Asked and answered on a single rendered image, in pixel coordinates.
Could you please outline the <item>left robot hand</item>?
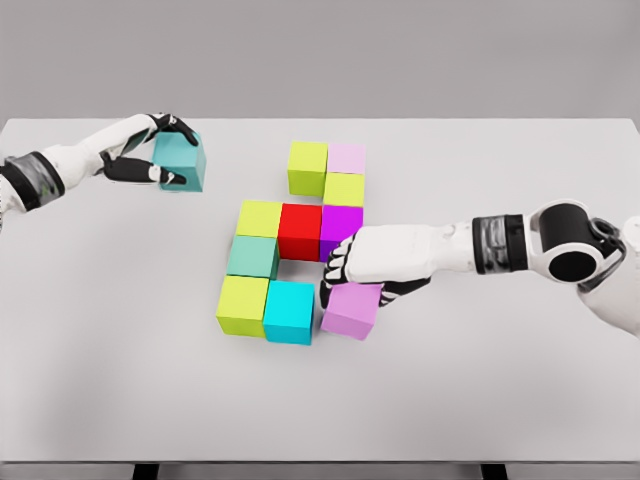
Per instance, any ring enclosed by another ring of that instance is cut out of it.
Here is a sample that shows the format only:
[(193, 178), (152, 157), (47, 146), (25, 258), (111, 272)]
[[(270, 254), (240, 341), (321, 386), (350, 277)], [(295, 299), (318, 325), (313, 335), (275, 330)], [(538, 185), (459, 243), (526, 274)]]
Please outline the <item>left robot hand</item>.
[(146, 160), (127, 157), (128, 153), (161, 132), (181, 134), (190, 145), (199, 145), (195, 131), (171, 113), (136, 114), (98, 133), (96, 146), (102, 166), (96, 174), (103, 174), (116, 182), (186, 185), (183, 175)]

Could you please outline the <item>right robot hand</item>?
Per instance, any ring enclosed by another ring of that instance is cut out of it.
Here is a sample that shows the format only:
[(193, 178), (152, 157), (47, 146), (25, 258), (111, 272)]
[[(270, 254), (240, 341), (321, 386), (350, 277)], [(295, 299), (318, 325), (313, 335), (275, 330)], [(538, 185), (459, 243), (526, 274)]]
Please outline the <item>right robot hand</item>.
[(427, 225), (360, 228), (327, 257), (319, 286), (321, 307), (328, 306), (333, 288), (342, 284), (379, 285), (381, 307), (429, 285), (435, 271), (434, 234)]

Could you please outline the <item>teal cube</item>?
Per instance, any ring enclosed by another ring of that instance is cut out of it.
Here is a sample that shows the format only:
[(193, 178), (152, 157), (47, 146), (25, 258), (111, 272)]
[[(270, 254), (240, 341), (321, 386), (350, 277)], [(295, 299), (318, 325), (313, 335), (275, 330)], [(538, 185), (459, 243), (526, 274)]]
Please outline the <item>teal cube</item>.
[(192, 145), (181, 133), (161, 132), (155, 137), (152, 162), (164, 169), (181, 175), (186, 183), (160, 184), (165, 191), (202, 192), (207, 159), (203, 141), (195, 133), (198, 145)]

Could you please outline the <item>orchid purple cube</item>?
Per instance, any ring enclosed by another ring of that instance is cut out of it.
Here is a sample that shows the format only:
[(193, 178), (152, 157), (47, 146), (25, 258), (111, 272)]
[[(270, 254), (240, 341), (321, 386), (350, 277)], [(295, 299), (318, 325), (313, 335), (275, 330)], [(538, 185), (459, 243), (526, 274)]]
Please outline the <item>orchid purple cube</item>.
[(365, 340), (376, 322), (381, 291), (381, 284), (345, 283), (334, 286), (321, 329), (355, 340)]

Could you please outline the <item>vivid purple cube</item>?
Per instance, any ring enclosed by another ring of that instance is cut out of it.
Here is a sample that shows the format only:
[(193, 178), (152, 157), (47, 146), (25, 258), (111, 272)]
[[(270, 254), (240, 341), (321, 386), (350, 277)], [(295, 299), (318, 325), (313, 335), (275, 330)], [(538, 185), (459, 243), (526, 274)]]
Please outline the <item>vivid purple cube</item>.
[(319, 260), (326, 262), (329, 254), (363, 225), (362, 207), (324, 205), (320, 234)]

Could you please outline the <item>yellow-green cube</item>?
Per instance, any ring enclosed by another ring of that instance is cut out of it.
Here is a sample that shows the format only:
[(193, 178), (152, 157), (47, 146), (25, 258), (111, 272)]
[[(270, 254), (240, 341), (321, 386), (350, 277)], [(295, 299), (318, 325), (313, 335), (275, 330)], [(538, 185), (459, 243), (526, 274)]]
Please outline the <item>yellow-green cube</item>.
[(226, 335), (266, 337), (263, 318), (269, 284), (268, 278), (224, 277), (216, 318)]
[(289, 193), (322, 197), (325, 189), (327, 159), (327, 143), (292, 142), (287, 166)]
[(365, 176), (329, 172), (326, 175), (323, 203), (333, 206), (363, 207)]
[(281, 212), (281, 202), (244, 200), (235, 234), (276, 238), (279, 232)]

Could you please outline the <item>red cube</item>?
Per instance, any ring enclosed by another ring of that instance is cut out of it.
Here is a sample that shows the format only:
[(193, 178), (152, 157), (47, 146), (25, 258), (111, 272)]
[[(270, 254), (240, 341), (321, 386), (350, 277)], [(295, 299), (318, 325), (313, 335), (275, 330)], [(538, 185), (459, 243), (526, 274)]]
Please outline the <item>red cube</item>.
[(284, 203), (277, 236), (280, 257), (317, 262), (320, 258), (321, 223), (321, 206)]

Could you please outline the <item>pale pink cube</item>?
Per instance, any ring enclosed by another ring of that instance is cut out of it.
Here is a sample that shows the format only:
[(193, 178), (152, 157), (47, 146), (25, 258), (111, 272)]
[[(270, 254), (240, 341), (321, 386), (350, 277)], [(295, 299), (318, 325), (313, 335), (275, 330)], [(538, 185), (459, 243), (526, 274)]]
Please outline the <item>pale pink cube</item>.
[(365, 174), (366, 146), (363, 144), (330, 143), (327, 171), (330, 173)]

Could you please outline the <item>cyan cube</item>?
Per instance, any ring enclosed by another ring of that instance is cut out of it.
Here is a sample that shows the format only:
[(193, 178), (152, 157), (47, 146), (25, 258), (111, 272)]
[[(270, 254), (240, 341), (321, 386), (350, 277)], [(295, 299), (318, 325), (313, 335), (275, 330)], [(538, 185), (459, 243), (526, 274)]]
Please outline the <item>cyan cube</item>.
[(310, 345), (314, 303), (311, 283), (271, 281), (263, 318), (266, 339), (272, 343)]

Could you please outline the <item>sea green cube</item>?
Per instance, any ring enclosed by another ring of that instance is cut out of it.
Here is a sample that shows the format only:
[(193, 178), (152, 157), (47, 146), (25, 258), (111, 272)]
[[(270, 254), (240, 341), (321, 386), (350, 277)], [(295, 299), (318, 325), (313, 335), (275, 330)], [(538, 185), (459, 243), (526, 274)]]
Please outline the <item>sea green cube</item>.
[(236, 235), (226, 274), (274, 280), (277, 278), (279, 261), (275, 238)]

